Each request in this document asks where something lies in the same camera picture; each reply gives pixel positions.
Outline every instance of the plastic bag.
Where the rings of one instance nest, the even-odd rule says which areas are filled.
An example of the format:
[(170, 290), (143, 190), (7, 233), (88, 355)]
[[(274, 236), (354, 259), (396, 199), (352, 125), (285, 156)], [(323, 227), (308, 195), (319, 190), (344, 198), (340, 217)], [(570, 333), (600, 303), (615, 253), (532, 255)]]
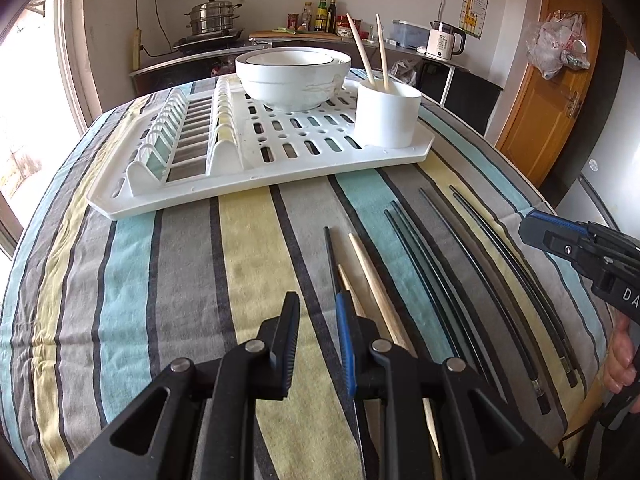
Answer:
[(551, 79), (563, 66), (588, 69), (586, 52), (584, 15), (579, 12), (556, 10), (546, 22), (529, 26), (527, 58), (545, 79)]
[(399, 79), (403, 83), (415, 86), (418, 82), (418, 63), (422, 62), (421, 59), (401, 59), (396, 61), (389, 70), (389, 75)]

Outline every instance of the white bowl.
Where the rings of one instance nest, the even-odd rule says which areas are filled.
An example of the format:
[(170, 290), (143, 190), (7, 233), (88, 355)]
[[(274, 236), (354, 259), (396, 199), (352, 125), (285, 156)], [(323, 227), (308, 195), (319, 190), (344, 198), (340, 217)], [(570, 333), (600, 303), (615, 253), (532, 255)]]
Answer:
[(244, 91), (284, 112), (321, 105), (342, 87), (350, 68), (347, 54), (308, 46), (270, 48), (236, 58), (236, 73)]
[(276, 66), (300, 66), (300, 65), (324, 65), (331, 63), (333, 57), (322, 52), (308, 52), (306, 50), (286, 50), (270, 48), (268, 52), (261, 52), (246, 60), (252, 65), (276, 65)]

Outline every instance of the cutting board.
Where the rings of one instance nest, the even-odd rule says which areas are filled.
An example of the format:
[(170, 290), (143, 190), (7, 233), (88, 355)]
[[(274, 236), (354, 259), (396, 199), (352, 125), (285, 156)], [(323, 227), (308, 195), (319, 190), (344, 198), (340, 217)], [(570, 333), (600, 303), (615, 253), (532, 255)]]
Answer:
[(288, 34), (286, 32), (273, 32), (271, 30), (256, 30), (249, 34), (249, 38), (296, 38), (300, 40), (329, 40), (329, 41), (353, 41), (350, 38), (341, 38), (335, 34), (328, 32), (297, 32), (296, 34)]

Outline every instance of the striped tablecloth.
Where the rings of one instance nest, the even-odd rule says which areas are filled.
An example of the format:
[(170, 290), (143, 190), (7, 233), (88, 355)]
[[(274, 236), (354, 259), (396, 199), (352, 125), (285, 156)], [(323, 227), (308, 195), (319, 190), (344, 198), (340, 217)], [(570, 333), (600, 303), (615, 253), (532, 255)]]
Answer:
[[(352, 76), (361, 75), (353, 71)], [(215, 79), (183, 86), (210, 89)], [(219, 358), (277, 315), (284, 294), (301, 298), (298, 354), (289, 398), (258, 402), (262, 478), (359, 478), (354, 414), (340, 375), (334, 298), (322, 227), (368, 314), (380, 314), (347, 235), (359, 234), (421, 356), (451, 348), (383, 210), (398, 200), (420, 222), (468, 311), (504, 398), (550, 446), (578, 409), (606, 353), (606, 306), (562, 260), (523, 246), (517, 234), (537, 192), (491, 146), (456, 131), (425, 102), (437, 131), (427, 159), (264, 187), (121, 221), (85, 194), (140, 110), (167, 91), (105, 113), (47, 189), (14, 257), (0, 323), (2, 430), (37, 479), (55, 479), (172, 359)], [(523, 288), (474, 220), (455, 186), (488, 220), (552, 301), (579, 363), (570, 387)], [(481, 261), (523, 334), (548, 391), (542, 415), (522, 360), (478, 275), (419, 195), (423, 187)]]

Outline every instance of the screw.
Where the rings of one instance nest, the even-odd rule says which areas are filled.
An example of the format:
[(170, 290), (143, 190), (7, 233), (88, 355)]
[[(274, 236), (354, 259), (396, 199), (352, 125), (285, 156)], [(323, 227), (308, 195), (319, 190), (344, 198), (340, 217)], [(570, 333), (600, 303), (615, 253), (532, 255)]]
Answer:
[(186, 357), (178, 357), (171, 361), (171, 371), (172, 372), (185, 372), (191, 366), (191, 362)]
[(386, 339), (376, 339), (371, 344), (371, 347), (374, 349), (375, 352), (380, 352), (381, 354), (383, 354), (391, 350), (391, 343)]
[(461, 372), (466, 368), (466, 363), (459, 357), (452, 357), (447, 359), (447, 368), (451, 372)]
[(257, 354), (264, 348), (264, 342), (260, 339), (251, 339), (244, 344), (244, 349), (252, 354)]

